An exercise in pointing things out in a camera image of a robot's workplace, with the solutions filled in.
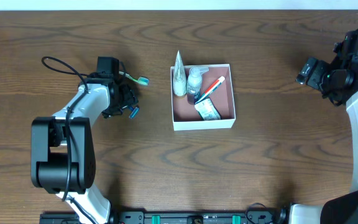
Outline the blue disposable razor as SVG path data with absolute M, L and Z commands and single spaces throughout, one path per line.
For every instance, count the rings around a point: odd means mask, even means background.
M 129 118 L 134 119 L 139 112 L 139 107 L 138 106 L 128 106 L 127 108 L 131 111 Z

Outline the green white toothbrush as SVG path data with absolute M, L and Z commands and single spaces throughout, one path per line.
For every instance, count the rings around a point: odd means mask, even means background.
M 119 71 L 119 74 L 122 76 L 125 76 L 126 78 L 132 80 L 133 82 L 139 84 L 139 85 L 143 85 L 143 86 L 148 86 L 149 85 L 149 79 L 146 77 L 138 77 L 138 78 L 134 78 L 132 77 L 130 74 L 126 73 L 126 72 L 122 72 Z

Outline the white Pantene tube gold cap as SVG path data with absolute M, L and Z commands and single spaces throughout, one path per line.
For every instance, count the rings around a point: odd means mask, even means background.
M 177 97 L 183 97 L 186 95 L 186 74 L 184 64 L 181 58 L 180 51 L 177 52 L 175 59 L 175 66 L 173 69 L 173 81 L 172 81 L 173 93 Z

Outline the white pink-lined box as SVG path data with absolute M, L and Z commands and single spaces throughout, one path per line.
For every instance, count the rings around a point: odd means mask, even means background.
M 176 131 L 231 128 L 236 120 L 230 65 L 215 64 L 206 67 L 209 68 L 209 72 L 203 75 L 202 92 L 205 92 L 219 77 L 225 78 L 209 96 L 221 119 L 203 120 L 185 96 L 179 97 L 171 93 L 173 129 Z

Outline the clear foam pump bottle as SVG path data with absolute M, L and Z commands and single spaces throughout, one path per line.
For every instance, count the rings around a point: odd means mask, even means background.
M 192 67 L 187 79 L 187 100 L 194 105 L 200 98 L 203 74 L 208 72 L 208 67 Z

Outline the green white soap box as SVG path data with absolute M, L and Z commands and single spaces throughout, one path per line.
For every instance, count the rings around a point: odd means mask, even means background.
M 221 119 L 221 115 L 214 107 L 210 98 L 206 98 L 203 101 L 195 104 L 195 110 L 204 121 L 214 121 Z

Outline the teal white toothpaste tube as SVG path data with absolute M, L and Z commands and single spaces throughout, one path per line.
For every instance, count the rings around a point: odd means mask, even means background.
M 204 99 L 206 99 L 210 94 L 212 94 L 213 91 L 215 91 L 223 82 L 225 81 L 225 77 L 221 76 L 217 80 L 214 81 L 214 83 L 203 93 L 202 96 L 200 96 L 199 100 L 195 103 L 198 104 Z

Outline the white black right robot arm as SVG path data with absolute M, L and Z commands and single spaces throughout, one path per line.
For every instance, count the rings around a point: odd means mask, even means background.
M 294 204 L 289 223 L 358 223 L 358 29 L 336 43 L 331 63 L 310 57 L 296 81 L 321 92 L 334 106 L 344 105 L 352 131 L 353 171 L 350 192 L 323 206 Z

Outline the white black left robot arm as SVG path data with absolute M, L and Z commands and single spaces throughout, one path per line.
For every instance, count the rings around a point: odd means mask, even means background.
M 94 184 L 96 157 L 91 128 L 99 116 L 110 118 L 130 110 L 139 112 L 138 99 L 124 64 L 114 57 L 98 57 L 96 71 L 82 74 L 69 67 L 67 74 L 80 78 L 77 94 L 60 111 L 37 117 L 31 126 L 31 181 L 57 195 L 71 213 L 40 215 L 41 223 L 118 223 L 110 201 Z

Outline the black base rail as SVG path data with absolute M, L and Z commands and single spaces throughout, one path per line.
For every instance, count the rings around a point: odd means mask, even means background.
M 269 224 L 288 223 L 284 211 L 274 212 L 256 208 L 244 213 L 150 213 L 121 212 L 110 216 L 106 223 L 110 224 Z

